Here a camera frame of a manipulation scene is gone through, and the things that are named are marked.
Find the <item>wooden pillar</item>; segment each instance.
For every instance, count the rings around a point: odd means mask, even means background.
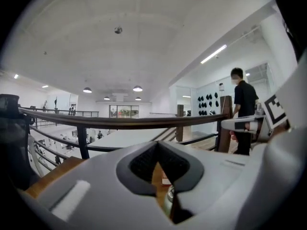
[[[222,96],[220,97],[220,107],[221,107],[221,114],[226,114],[227,119],[232,118],[232,98],[231,96]],[[216,149],[215,151],[225,152],[228,153],[229,146],[230,146],[230,134],[229,130],[223,129],[221,127],[221,122],[217,123],[217,131],[219,135],[216,139]]]
[[[183,117],[183,105],[177,105],[177,117]],[[183,127],[176,128],[176,140],[181,142],[183,139]]]

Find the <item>pendant light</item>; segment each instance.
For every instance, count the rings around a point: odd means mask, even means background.
[[[137,85],[137,86],[135,86],[135,87],[133,88],[133,91],[135,91],[135,92],[142,92],[143,89],[142,89],[141,86]]]
[[[84,93],[92,93],[92,90],[89,88],[89,87],[86,87],[84,90],[83,90]]]

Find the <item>railing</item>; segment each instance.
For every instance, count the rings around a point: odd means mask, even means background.
[[[19,108],[19,112],[26,115],[28,120],[27,125],[29,125],[29,129],[38,132],[41,135],[44,135],[54,141],[58,141],[60,143],[77,147],[80,149],[80,153],[83,159],[89,158],[89,150],[92,151],[100,151],[100,152],[111,152],[121,148],[114,147],[98,147],[93,145],[86,144],[86,128],[101,128],[101,129],[155,129],[155,128],[166,128],[163,132],[161,132],[158,136],[153,138],[152,140],[157,140],[161,138],[161,140],[174,140],[177,137],[178,128],[199,124],[206,124],[211,122],[218,122],[217,125],[217,134],[209,134],[201,137],[197,137],[188,141],[179,142],[181,145],[193,144],[196,142],[200,142],[209,138],[216,137],[215,146],[211,148],[211,150],[227,152],[229,149],[230,136],[229,132],[222,130],[221,121],[229,118],[231,115],[231,97],[227,96],[227,104],[224,105],[223,114],[219,115],[208,115],[208,116],[199,116],[199,117],[158,117],[158,118],[99,118],[99,117],[84,117],[77,115],[61,115],[55,114],[51,112],[43,112],[43,109],[39,109],[38,111],[29,110],[28,108]],[[78,133],[78,143],[74,143],[68,140],[64,140],[58,138],[56,136],[47,134],[42,130],[39,130],[37,127],[34,127],[34,119],[42,119],[49,122],[64,124],[69,126],[76,126]],[[53,153],[55,156],[58,156],[62,159],[67,159],[66,156],[55,152],[54,150],[46,147],[44,144],[40,143],[37,140],[34,140],[34,143],[48,152]],[[39,156],[43,157],[46,161],[50,162],[54,166],[57,164],[47,157],[45,158],[42,154],[35,150]]]
[[[70,115],[70,116],[82,116],[82,117],[99,117],[99,112],[91,112],[91,111],[76,111],[76,110],[55,110],[55,109],[42,109],[42,108],[28,108],[22,107],[26,110],[32,110],[37,112],[43,113],[52,113],[52,114],[59,114],[59,115]],[[50,127],[50,126],[57,126],[59,123],[47,121],[41,118],[35,117],[34,126],[38,127]]]

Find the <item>person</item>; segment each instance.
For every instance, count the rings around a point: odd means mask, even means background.
[[[102,133],[101,131],[98,132],[98,139],[101,139],[102,138]]]
[[[238,117],[250,116],[255,114],[255,105],[258,102],[258,96],[253,86],[243,80],[243,70],[240,68],[232,69],[231,82],[235,87],[235,109],[233,115],[238,113]],[[235,154],[249,155],[251,145],[250,133],[235,132],[238,140],[238,147]]]
[[[59,159],[59,156],[56,156],[56,164],[61,164],[61,160]]]

